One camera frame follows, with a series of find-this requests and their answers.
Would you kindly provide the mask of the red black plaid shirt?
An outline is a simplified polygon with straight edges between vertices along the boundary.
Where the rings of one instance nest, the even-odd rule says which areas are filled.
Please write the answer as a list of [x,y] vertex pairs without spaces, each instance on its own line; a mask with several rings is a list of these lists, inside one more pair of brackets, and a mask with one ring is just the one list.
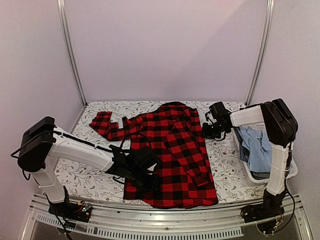
[[111,117],[112,112],[100,111],[89,126],[110,142],[130,136],[132,150],[150,143],[162,162],[155,172],[159,193],[143,192],[126,179],[123,199],[142,200],[161,209],[190,209],[219,202],[197,109],[168,102],[152,112],[123,117],[122,127]]

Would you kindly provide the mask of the white plastic laundry basket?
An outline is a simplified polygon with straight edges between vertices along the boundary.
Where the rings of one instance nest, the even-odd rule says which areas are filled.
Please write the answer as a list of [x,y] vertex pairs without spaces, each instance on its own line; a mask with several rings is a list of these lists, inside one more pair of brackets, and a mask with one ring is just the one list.
[[[255,123],[255,124],[249,124],[249,125],[244,125],[244,128],[251,128],[255,131],[265,131],[265,125],[264,123]],[[239,155],[240,159],[240,152],[239,152],[239,142],[236,136],[236,129],[233,128],[231,130],[232,135],[233,135],[233,142],[235,145],[235,151]],[[268,172],[252,172],[249,169],[248,163],[240,160],[241,166],[244,168],[244,172],[246,173],[247,177],[249,180],[247,180],[247,184],[250,186],[253,185],[262,185],[262,184],[267,184],[269,181],[269,176],[270,174]],[[287,174],[287,178],[292,178],[295,177],[298,174],[298,167],[292,157],[291,162],[290,162],[290,167],[289,167],[289,172]]]

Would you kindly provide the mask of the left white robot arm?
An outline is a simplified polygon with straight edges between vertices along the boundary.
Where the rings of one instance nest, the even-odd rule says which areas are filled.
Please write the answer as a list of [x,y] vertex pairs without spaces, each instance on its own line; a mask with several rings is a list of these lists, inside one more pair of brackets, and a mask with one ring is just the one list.
[[29,173],[55,209],[63,216],[74,213],[74,205],[53,170],[46,167],[47,158],[63,158],[96,168],[115,178],[131,181],[137,189],[158,193],[161,190],[155,171],[161,161],[148,143],[137,150],[122,145],[103,147],[76,137],[55,125],[46,116],[26,130],[20,147],[10,155],[24,173]]

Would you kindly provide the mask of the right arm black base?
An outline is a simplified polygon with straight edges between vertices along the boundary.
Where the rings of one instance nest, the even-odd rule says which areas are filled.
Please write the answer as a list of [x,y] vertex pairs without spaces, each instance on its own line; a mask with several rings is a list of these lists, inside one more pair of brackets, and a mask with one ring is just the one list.
[[241,208],[240,216],[245,223],[260,221],[282,215],[285,211],[282,205],[283,196],[264,195],[260,204],[249,204]]

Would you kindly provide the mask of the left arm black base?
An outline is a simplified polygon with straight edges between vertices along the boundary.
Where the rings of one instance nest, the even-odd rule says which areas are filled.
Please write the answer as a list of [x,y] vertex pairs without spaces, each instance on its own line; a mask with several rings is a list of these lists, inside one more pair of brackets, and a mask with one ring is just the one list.
[[84,201],[81,201],[80,204],[70,202],[67,192],[64,193],[64,196],[64,200],[59,203],[52,203],[47,199],[49,203],[48,212],[63,219],[88,223],[92,214],[91,206]]

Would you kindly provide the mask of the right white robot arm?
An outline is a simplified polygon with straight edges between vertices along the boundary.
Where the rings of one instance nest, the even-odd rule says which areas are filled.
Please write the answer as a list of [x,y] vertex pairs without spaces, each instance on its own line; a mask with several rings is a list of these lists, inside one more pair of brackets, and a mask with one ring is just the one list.
[[245,125],[264,124],[268,140],[272,147],[272,162],[266,191],[278,196],[285,191],[285,178],[292,160],[292,146],[298,131],[298,122],[281,99],[266,101],[230,112],[220,102],[209,107],[205,114],[207,120],[211,114],[215,122],[202,124],[204,138],[222,141],[232,128]]

